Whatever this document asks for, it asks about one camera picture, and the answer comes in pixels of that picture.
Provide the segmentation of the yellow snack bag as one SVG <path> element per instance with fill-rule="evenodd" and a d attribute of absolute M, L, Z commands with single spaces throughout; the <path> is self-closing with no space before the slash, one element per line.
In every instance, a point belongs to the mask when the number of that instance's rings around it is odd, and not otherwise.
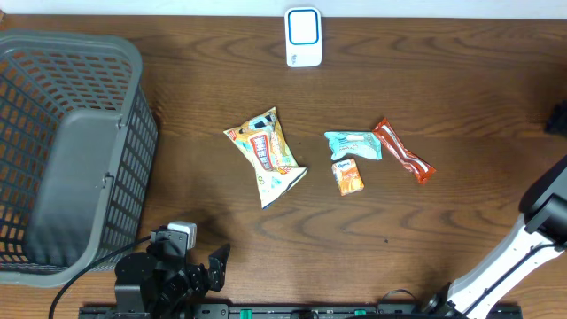
<path fill-rule="evenodd" d="M 286 143 L 275 107 L 224 134 L 251 163 L 263 209 L 271 206 L 307 174 Z"/>

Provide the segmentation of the orange Kleenex tissue pack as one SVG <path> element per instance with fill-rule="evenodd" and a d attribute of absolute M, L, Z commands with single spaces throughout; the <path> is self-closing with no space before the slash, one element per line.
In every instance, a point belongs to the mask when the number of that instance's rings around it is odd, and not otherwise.
<path fill-rule="evenodd" d="M 364 189 L 364 183 L 354 159 L 338 161 L 331 166 L 331 170 L 342 196 Z"/>

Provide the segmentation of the teal wet wipes pack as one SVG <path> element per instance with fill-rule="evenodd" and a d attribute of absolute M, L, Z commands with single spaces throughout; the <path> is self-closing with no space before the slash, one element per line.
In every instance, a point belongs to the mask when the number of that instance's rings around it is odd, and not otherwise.
<path fill-rule="evenodd" d="M 381 160 L 381 142 L 369 131 L 327 131 L 324 133 L 333 161 L 346 155 L 355 155 L 368 160 Z"/>

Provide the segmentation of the red snack bar wrapper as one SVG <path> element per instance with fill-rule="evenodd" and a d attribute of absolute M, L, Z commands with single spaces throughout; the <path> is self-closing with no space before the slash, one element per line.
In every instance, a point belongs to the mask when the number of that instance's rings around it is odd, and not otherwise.
<path fill-rule="evenodd" d="M 376 125 L 372 133 L 380 141 L 382 146 L 384 146 L 408 172 L 416 177 L 420 184 L 426 184 L 436 172 L 433 166 L 405 147 L 391 123 L 386 118 L 383 118 Z"/>

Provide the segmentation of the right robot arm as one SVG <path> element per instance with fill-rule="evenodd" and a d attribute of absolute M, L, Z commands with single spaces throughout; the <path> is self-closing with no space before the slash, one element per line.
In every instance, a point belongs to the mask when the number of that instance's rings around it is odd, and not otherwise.
<path fill-rule="evenodd" d="M 566 252 L 566 159 L 523 195 L 510 233 L 469 273 L 423 304 L 427 315 L 482 319 L 536 268 Z"/>

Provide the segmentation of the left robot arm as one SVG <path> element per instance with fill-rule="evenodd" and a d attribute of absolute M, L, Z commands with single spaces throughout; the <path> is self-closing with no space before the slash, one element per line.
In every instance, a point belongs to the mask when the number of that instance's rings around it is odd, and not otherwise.
<path fill-rule="evenodd" d="M 188 262 L 197 225 L 171 222 L 150 234 L 143 253 L 131 253 L 115 267 L 117 301 L 112 318 L 190 318 L 187 302 L 218 292 L 225 284 L 230 245 L 208 256 L 209 265 Z"/>

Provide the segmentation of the white barcode scanner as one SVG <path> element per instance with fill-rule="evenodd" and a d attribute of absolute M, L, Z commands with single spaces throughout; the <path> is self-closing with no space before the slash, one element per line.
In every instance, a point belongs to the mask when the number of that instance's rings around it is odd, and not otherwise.
<path fill-rule="evenodd" d="M 291 68 L 322 63 L 322 15 L 314 7 L 294 7 L 284 14 L 285 53 Z"/>

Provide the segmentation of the dark grey plastic basket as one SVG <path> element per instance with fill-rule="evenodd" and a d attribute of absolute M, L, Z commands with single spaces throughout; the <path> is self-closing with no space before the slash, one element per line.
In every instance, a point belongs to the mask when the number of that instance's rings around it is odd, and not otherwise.
<path fill-rule="evenodd" d="M 136 240 L 158 129 L 138 49 L 115 36 L 1 34 L 1 281 L 53 287 Z"/>

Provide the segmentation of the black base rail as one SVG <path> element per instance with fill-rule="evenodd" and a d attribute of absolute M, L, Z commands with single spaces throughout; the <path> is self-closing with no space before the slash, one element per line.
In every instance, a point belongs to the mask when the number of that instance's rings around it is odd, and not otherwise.
<path fill-rule="evenodd" d="M 146 313 L 121 312 L 113 307 L 81 307 L 78 318 L 157 318 Z M 172 314 L 161 318 L 184 319 L 343 319 L 343 318 L 457 318 L 439 315 L 418 314 L 417 306 L 408 303 L 386 303 L 378 307 L 367 306 L 230 306 L 227 304 L 191 304 L 177 308 Z M 521 307 L 497 306 L 488 319 L 523 319 Z"/>

